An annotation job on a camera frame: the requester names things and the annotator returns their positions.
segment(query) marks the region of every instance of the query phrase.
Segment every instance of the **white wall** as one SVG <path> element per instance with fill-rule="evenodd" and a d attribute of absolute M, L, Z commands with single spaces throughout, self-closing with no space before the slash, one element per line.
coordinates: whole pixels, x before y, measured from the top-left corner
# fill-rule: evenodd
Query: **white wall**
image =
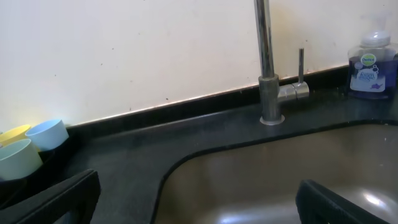
<path fill-rule="evenodd" d="M 347 63 L 369 11 L 397 0 L 271 0 L 276 72 Z M 253 0 L 0 0 L 0 131 L 79 124 L 255 85 Z"/>

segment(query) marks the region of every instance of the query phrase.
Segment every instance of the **countertop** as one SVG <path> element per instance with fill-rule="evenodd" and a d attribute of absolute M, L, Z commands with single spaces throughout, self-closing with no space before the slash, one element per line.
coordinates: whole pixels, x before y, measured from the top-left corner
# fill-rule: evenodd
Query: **countertop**
<path fill-rule="evenodd" d="M 285 121 L 259 122 L 260 105 L 105 136 L 88 142 L 65 169 L 98 171 L 101 196 L 92 223 L 148 224 L 162 182 L 178 164 L 214 151 L 259 144 L 356 124 L 398 124 L 398 97 L 369 101 L 338 88 L 282 105 Z"/>

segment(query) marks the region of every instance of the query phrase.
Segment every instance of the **faucet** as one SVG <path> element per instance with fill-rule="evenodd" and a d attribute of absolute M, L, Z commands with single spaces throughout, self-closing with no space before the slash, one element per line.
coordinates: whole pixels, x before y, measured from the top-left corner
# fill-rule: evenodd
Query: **faucet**
<path fill-rule="evenodd" d="M 254 4 L 261 64 L 259 87 L 262 116 L 260 122 L 265 125 L 276 125 L 285 120 L 280 113 L 281 102 L 306 98 L 310 94 L 310 89 L 304 81 L 304 49 L 299 50 L 298 82 L 279 86 L 279 77 L 275 74 L 272 56 L 269 0 L 254 0 Z"/>

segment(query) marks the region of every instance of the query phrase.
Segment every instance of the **soap dispenser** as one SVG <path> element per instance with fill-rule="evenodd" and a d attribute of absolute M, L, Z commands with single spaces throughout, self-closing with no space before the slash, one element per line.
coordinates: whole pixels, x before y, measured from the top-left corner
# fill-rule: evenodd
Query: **soap dispenser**
<path fill-rule="evenodd" d="M 347 93 L 367 99 L 393 98 L 398 71 L 398 45 L 385 30 L 389 14 L 363 16 L 375 29 L 362 36 L 359 46 L 348 51 Z"/>

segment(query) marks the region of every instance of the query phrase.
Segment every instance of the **stainless steel sink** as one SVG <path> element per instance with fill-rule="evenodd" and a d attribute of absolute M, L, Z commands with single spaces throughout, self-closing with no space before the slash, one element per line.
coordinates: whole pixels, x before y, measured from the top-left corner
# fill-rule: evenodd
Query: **stainless steel sink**
<path fill-rule="evenodd" d="M 398 223 L 397 137 L 362 125 L 196 157 L 166 180 L 155 223 L 300 223 L 302 179 Z"/>

